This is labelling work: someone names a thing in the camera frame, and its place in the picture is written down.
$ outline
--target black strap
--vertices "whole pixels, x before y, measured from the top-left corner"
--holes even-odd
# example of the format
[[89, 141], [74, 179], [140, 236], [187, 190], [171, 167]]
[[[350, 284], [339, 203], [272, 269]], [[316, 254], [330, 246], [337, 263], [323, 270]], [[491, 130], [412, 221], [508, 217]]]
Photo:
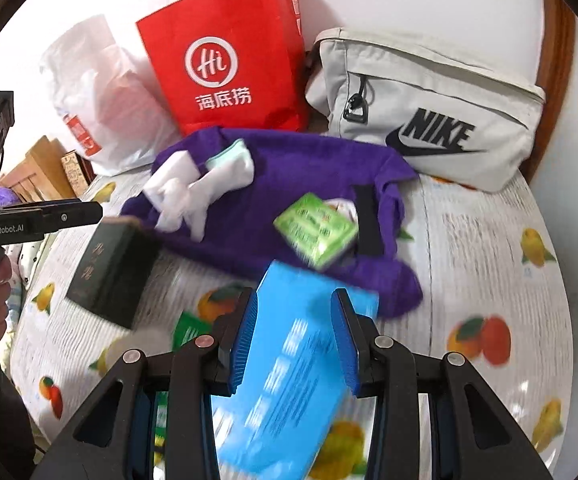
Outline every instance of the black strap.
[[375, 186], [354, 186], [355, 209], [358, 213], [358, 255], [384, 256], [384, 243], [378, 222], [378, 200]]

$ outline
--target nike bag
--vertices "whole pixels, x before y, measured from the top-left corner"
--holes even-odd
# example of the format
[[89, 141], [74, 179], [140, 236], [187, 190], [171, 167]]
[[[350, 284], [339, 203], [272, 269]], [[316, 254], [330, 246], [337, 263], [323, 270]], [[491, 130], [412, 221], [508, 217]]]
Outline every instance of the nike bag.
[[331, 136], [386, 144], [420, 173], [498, 191], [531, 153], [544, 91], [462, 49], [332, 28], [307, 101]]
[[184, 134], [306, 127], [298, 0], [179, 0], [137, 25]]

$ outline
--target black box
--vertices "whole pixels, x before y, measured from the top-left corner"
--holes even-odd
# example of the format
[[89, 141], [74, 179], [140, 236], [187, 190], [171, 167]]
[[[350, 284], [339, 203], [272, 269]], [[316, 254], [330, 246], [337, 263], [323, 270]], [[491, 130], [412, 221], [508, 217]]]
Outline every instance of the black box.
[[103, 218], [80, 260], [67, 298], [131, 329], [159, 252], [160, 243], [141, 229], [137, 218]]

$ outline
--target green package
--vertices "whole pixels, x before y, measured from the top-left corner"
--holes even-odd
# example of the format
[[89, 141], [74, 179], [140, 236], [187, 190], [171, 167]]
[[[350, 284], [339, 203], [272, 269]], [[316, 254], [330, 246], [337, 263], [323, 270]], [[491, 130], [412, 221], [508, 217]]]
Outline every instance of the green package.
[[313, 193], [293, 203], [274, 221], [289, 245], [313, 269], [339, 258], [358, 235], [358, 226]]
[[[178, 320], [176, 330], [173, 332], [172, 350], [178, 350], [183, 344], [195, 339], [199, 335], [211, 332], [211, 325], [205, 323], [197, 317], [187, 312], [183, 312]], [[168, 404], [168, 392], [159, 392], [156, 397], [158, 405], [156, 411], [156, 459], [159, 463], [162, 460], [162, 452], [166, 437], [166, 406]]]

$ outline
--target screw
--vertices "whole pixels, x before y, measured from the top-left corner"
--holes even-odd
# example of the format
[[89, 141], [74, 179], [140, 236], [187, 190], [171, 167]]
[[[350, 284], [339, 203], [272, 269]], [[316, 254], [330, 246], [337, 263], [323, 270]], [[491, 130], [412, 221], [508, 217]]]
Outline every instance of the screw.
[[458, 354], [457, 352], [451, 352], [447, 355], [447, 361], [453, 366], [462, 366], [464, 364], [464, 355]]
[[373, 342], [378, 348], [391, 348], [393, 346], [393, 339], [388, 335], [379, 335]]
[[140, 351], [139, 350], [127, 350], [123, 354], [122, 360], [127, 364], [136, 363], [137, 361], [140, 360]]
[[215, 339], [210, 335], [201, 335], [195, 339], [195, 345], [198, 348], [208, 348], [215, 342]]

